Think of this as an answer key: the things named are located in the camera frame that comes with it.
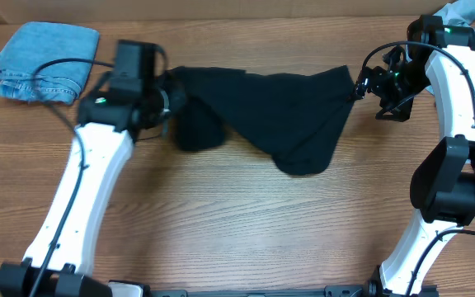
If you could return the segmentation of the black t-shirt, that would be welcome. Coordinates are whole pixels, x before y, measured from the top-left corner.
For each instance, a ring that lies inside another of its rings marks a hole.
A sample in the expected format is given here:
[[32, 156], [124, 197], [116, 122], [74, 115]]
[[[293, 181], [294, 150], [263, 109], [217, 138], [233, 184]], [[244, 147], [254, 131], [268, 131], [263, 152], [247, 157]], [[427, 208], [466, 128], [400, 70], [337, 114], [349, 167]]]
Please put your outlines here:
[[327, 169], [353, 106], [347, 66], [309, 76], [187, 67], [171, 74], [187, 97], [176, 115], [179, 149], [214, 149], [232, 129], [293, 176]]

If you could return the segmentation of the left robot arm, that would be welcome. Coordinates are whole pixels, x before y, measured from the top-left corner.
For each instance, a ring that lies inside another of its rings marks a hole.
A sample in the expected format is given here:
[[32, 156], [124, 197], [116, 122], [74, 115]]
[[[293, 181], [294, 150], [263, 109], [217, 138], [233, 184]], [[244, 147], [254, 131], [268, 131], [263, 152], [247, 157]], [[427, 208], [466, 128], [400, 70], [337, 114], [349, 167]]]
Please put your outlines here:
[[68, 162], [45, 221], [18, 264], [0, 266], [2, 296], [149, 296], [148, 285], [92, 279], [101, 223], [141, 130], [160, 126], [184, 106], [186, 95], [156, 59], [153, 43], [119, 40], [115, 61], [84, 96], [77, 122], [45, 105], [73, 134]]

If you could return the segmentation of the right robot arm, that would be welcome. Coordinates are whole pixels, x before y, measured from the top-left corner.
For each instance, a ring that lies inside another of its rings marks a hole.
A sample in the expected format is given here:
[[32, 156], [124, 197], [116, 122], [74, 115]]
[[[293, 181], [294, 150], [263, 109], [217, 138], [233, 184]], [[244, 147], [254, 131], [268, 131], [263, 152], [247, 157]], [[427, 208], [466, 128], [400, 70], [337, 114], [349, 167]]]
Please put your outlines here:
[[415, 170], [410, 185], [413, 213], [391, 255], [361, 287], [362, 296], [435, 296], [423, 280], [458, 234], [475, 219], [475, 32], [423, 15], [407, 39], [381, 45], [383, 65], [363, 65], [352, 101], [374, 94], [377, 118], [406, 121], [413, 99], [431, 87], [440, 141]]

